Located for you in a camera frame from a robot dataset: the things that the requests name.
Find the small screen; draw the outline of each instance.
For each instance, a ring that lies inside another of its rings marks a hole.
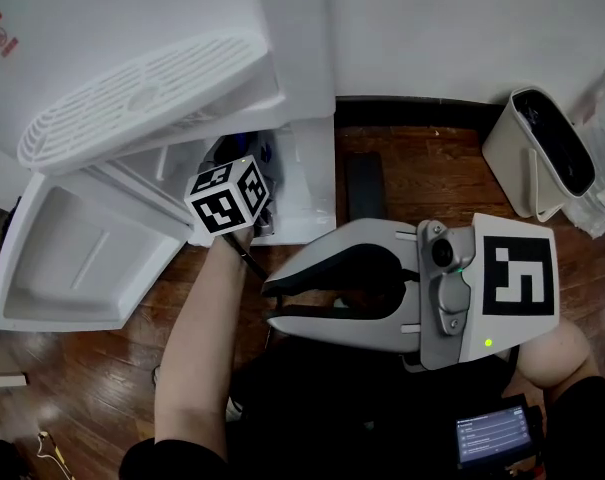
[[[531,444],[522,406],[457,420],[460,463],[485,459]]]

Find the refrigerator door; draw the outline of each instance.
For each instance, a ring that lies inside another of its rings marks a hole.
[[[192,230],[78,171],[35,174],[0,253],[0,329],[119,329]]]

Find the white grille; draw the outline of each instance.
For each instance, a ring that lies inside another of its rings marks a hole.
[[[63,170],[104,157],[187,118],[249,80],[267,55],[259,35],[201,35],[138,57],[41,112],[18,145],[25,167]]]

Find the black pants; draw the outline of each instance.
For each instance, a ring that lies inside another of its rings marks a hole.
[[[444,451],[455,416],[500,398],[514,369],[515,360],[491,356],[409,374],[397,354],[288,338],[233,375],[231,397],[243,414],[227,425],[229,463],[262,472],[333,464],[342,473],[348,464],[361,474],[410,456],[415,471],[416,458],[437,451],[437,463],[420,463],[430,473],[444,470],[455,461]],[[152,446],[131,448],[120,478],[140,478]]]

